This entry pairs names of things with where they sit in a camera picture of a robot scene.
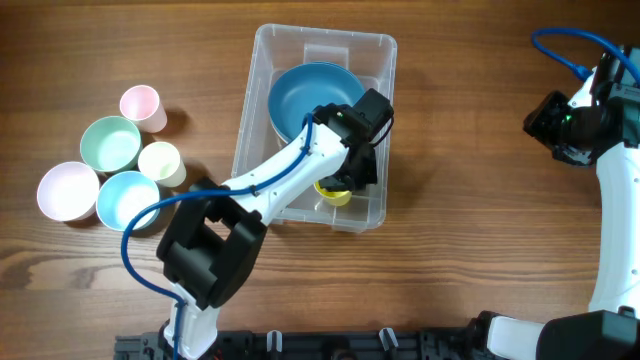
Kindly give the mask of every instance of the light pink bowl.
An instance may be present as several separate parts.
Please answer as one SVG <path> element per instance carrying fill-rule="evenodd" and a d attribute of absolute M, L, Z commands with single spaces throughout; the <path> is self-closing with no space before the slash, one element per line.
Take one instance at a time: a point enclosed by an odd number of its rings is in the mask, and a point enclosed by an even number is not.
<path fill-rule="evenodd" d="M 158 92 L 147 85 L 137 85 L 120 98 L 120 112 L 146 132 L 158 132 L 167 125 L 167 113 Z"/>
<path fill-rule="evenodd" d="M 100 179 L 93 169 L 81 162 L 65 162 L 40 180 L 38 206 L 52 220 L 81 220 L 95 212 L 99 191 Z"/>

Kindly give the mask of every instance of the green bowl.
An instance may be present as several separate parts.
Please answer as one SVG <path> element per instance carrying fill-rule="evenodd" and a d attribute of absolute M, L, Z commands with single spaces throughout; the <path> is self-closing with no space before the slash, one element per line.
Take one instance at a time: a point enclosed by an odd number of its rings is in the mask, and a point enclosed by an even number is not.
<path fill-rule="evenodd" d="M 94 122 L 80 141 L 82 160 L 94 170 L 105 173 L 133 168 L 141 149 L 140 130 L 121 116 Z"/>

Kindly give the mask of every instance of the wood grain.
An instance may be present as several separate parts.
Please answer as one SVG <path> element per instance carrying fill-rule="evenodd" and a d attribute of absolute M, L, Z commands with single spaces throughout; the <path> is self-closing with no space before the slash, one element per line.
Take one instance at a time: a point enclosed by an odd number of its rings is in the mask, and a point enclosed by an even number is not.
<path fill-rule="evenodd" d="M 264 23 L 398 42 L 387 217 L 359 235 L 273 226 L 220 329 L 416 329 L 463 325 L 483 309 L 535 321 L 586 310 L 597 179 L 552 161 L 521 130 L 549 91 L 579 84 L 529 34 L 562 25 L 637 42 L 637 2 L 27 3 L 0 8 L 0 358 L 109 359 L 115 335 L 166 320 L 169 301 L 122 267 L 118 233 L 95 218 L 47 220 L 35 190 L 49 168 L 80 159 L 84 129 L 117 114 L 122 92 L 140 83 L 180 124 L 154 137 L 225 180 Z M 548 44 L 587 66 L 600 54 L 579 41 Z M 163 282 L 161 229 L 146 235 L 130 244 L 133 263 Z"/>

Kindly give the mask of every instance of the light blue bowl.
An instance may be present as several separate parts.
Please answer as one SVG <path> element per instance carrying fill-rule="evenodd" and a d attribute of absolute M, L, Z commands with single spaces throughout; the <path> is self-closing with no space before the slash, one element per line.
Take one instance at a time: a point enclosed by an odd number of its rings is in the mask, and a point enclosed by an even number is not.
<path fill-rule="evenodd" d="M 149 205 L 160 201 L 158 185 L 137 171 L 125 171 L 107 180 L 98 194 L 96 209 L 100 221 L 110 229 L 124 231 L 131 219 Z M 141 229 L 158 216 L 155 210 L 134 227 Z"/>
<path fill-rule="evenodd" d="M 304 116 L 317 106 L 353 106 L 364 95 L 360 80 L 349 70 L 332 63 L 299 65 L 284 73 L 269 92 L 271 123 L 289 143 L 302 131 Z"/>

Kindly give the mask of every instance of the plastic bin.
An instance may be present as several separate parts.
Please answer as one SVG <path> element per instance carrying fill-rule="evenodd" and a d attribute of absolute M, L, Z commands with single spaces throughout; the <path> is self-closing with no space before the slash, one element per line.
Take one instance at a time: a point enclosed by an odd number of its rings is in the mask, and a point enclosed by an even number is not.
<path fill-rule="evenodd" d="M 283 146 L 271 125 L 267 99 L 271 86 L 290 68 L 308 62 L 338 64 L 393 102 L 397 45 L 389 35 L 267 24 L 256 32 L 232 177 L 254 169 Z M 341 207 L 327 204 L 313 186 L 276 218 L 331 225 L 362 232 L 384 222 L 391 134 L 376 148 L 378 183 L 354 192 Z"/>

